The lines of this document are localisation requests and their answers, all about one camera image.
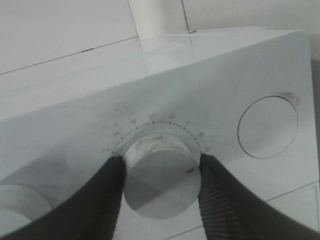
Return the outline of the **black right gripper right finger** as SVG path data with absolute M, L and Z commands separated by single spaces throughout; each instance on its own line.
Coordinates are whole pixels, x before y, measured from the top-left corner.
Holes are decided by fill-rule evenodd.
M 208 240 L 318 240 L 319 232 L 247 189 L 213 155 L 201 154 L 200 216 Z

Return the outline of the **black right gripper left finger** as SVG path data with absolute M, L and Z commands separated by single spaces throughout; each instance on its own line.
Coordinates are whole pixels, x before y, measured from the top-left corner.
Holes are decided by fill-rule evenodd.
M 110 157 L 68 200 L 4 240 L 111 240 L 121 208 L 125 162 Z

